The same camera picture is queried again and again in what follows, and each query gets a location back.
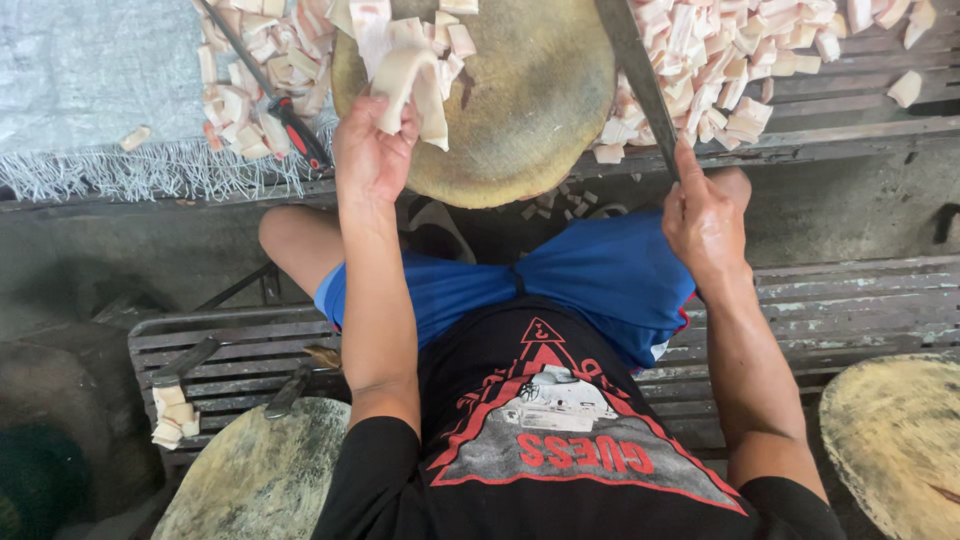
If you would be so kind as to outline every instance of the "blue shorts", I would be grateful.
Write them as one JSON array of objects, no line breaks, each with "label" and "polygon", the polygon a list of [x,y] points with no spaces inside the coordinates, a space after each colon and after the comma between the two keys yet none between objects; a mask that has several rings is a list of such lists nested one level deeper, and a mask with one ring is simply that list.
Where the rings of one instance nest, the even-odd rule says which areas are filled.
[{"label": "blue shorts", "polygon": [[[682,306],[694,283],[660,230],[662,211],[576,219],[514,265],[464,264],[403,252],[420,348],[468,311],[527,294],[542,295],[586,318],[631,370],[653,367],[662,344],[688,323]],[[338,326],[347,272],[333,269],[314,302]]]}]

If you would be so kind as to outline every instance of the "man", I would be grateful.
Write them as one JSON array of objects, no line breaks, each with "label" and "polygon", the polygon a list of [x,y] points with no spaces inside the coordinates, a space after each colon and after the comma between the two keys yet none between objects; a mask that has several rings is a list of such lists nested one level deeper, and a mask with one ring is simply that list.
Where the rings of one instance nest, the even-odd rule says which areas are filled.
[{"label": "man", "polygon": [[[715,183],[682,143],[662,218],[575,221],[514,268],[427,258],[401,252],[394,207],[417,126],[407,110],[379,132],[385,108],[358,97],[334,136],[339,229],[300,207],[261,224],[343,328],[350,430],[315,538],[843,537],[757,305],[738,169]],[[629,375],[684,325],[694,282],[726,482]]]}]

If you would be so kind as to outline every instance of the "chopping board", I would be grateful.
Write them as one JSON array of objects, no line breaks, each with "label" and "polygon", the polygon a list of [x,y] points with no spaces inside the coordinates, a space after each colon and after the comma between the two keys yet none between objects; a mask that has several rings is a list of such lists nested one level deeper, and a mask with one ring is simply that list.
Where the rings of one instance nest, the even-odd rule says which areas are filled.
[{"label": "chopping board", "polygon": [[[432,23],[437,0],[395,0],[394,20]],[[558,184],[607,121],[613,50],[593,0],[486,2],[455,15],[477,54],[444,102],[450,151],[419,142],[407,187],[453,206],[489,208]],[[367,83],[353,38],[334,47],[333,103],[341,117]]]},{"label": "chopping board", "polygon": [[287,416],[265,405],[231,422],[190,466],[154,540],[309,538],[347,433],[350,406],[298,398]]},{"label": "chopping board", "polygon": [[834,378],[820,403],[824,446],[876,526],[900,540],[960,533],[960,364],[887,356]]}]

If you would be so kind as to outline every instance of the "hand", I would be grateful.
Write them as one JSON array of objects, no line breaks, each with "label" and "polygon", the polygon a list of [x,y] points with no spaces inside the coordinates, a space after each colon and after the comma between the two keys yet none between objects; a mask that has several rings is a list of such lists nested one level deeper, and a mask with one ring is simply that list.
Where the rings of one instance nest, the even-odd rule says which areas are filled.
[{"label": "hand", "polygon": [[685,141],[678,141],[676,159],[681,181],[663,203],[662,228],[670,248],[705,300],[731,286],[753,290],[753,272],[743,255],[743,209],[704,175]]},{"label": "hand", "polygon": [[392,206],[407,182],[410,157],[420,128],[416,110],[407,105],[400,131],[387,135],[376,119],[387,109],[387,99],[360,95],[333,134],[337,197],[341,205],[373,203]]}]

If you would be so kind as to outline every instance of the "black and red handle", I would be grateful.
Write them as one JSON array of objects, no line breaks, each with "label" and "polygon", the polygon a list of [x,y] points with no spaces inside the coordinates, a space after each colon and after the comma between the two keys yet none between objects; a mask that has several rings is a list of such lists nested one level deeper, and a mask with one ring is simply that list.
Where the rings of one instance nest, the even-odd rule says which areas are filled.
[{"label": "black and red handle", "polygon": [[313,131],[294,112],[294,102],[290,98],[275,99],[267,108],[267,112],[280,120],[283,129],[287,130],[287,134],[290,136],[290,141],[310,163],[311,168],[321,172],[330,168],[330,155],[317,139],[317,136],[313,135]]}]

